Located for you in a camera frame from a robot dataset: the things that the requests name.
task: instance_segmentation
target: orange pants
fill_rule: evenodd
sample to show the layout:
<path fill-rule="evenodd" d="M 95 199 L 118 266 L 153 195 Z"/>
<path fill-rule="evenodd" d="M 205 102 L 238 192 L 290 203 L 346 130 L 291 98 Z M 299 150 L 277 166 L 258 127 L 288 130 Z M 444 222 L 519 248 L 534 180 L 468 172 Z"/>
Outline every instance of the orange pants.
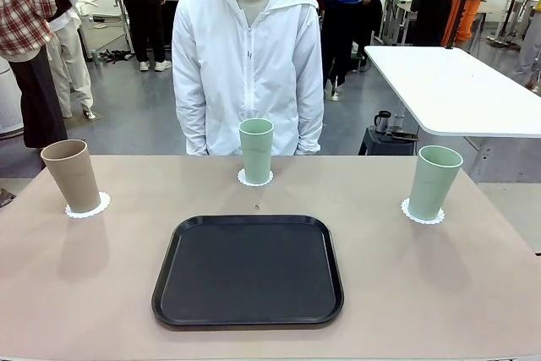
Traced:
<path fill-rule="evenodd" d="M 455 18 L 458 13 L 458 7 L 460 6 L 460 0 L 453 0 L 453 6 L 451 9 L 451 14 L 449 14 L 449 19 L 447 20 L 447 28 L 445 29 L 445 36 L 441 42 L 442 46 L 446 46 L 451 37 L 451 32 L 453 30 L 453 25 L 455 23 Z M 464 42 L 468 41 L 472 36 L 472 24 L 475 20 L 475 15 L 481 6 L 481 0 L 467 0 L 466 7 L 464 8 L 464 14 L 462 15 L 462 21 L 458 26 L 458 31 L 456 32 L 456 41 Z"/>

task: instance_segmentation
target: white doily coaster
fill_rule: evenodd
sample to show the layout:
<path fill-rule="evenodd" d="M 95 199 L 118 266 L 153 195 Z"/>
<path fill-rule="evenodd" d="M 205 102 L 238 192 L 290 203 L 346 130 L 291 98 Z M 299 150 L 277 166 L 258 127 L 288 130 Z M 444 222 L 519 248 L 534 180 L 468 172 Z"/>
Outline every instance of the white doily coaster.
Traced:
<path fill-rule="evenodd" d="M 414 222 L 417 222 L 417 223 L 421 223 L 421 224 L 438 224 L 438 223 L 441 223 L 444 219 L 445 219 L 445 213 L 443 211 L 443 209 L 440 208 L 440 211 L 438 212 L 438 216 L 434 219 L 434 220 L 421 220 L 421 219 L 418 219 L 417 217 L 415 217 L 414 215 L 412 215 L 410 212 L 409 212 L 409 198 L 405 199 L 402 204 L 402 211 L 404 212 L 404 214 L 410 218 L 411 220 L 413 220 Z"/>
<path fill-rule="evenodd" d="M 92 211 L 87 211 L 86 213 L 73 213 L 69 205 L 67 205 L 66 214 L 69 217 L 72 217 L 73 219 L 84 219 L 86 217 L 97 215 L 98 213 L 100 213 L 101 211 L 104 211 L 109 206 L 109 204 L 111 203 L 111 196 L 109 196 L 105 192 L 100 192 L 100 200 L 101 202 L 98 205 L 98 207 L 96 207 Z"/>
<path fill-rule="evenodd" d="M 242 185 L 246 185 L 246 186 L 264 186 L 268 183 L 271 182 L 271 180 L 273 179 L 274 175 L 272 173 L 272 171 L 270 171 L 270 176 L 269 176 L 269 180 L 267 182 L 264 182 L 264 183 L 250 183 L 246 180 L 246 173 L 244 172 L 244 168 L 241 169 L 239 172 L 238 172 L 238 175 L 237 175 L 237 178 L 238 178 L 238 181 L 242 184 Z"/>

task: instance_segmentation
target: black stool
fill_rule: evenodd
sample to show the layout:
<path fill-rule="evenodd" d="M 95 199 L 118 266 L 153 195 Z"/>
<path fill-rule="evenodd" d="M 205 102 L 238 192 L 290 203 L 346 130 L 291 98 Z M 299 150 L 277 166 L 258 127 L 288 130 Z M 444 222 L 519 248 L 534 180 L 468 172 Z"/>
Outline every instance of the black stool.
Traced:
<path fill-rule="evenodd" d="M 391 135 L 376 133 L 375 127 L 366 128 L 360 156 L 412 156 L 415 152 L 415 141 L 393 139 Z"/>

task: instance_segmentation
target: black tray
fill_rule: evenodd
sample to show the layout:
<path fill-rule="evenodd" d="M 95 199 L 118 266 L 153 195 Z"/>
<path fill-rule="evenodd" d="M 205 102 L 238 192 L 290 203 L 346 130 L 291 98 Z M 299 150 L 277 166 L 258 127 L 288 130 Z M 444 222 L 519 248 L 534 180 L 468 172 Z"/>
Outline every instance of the black tray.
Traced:
<path fill-rule="evenodd" d="M 198 216 L 172 235 L 152 295 L 172 326 L 318 325 L 344 297 L 329 230 L 308 216 Z"/>

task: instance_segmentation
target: white trash bin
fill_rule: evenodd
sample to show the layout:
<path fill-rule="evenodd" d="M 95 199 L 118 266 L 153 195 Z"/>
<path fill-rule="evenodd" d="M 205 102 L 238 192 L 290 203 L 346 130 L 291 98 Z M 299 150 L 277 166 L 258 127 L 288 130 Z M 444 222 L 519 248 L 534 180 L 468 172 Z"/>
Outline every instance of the white trash bin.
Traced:
<path fill-rule="evenodd" d="M 0 58 L 0 139 L 23 133 L 20 89 L 8 61 Z"/>

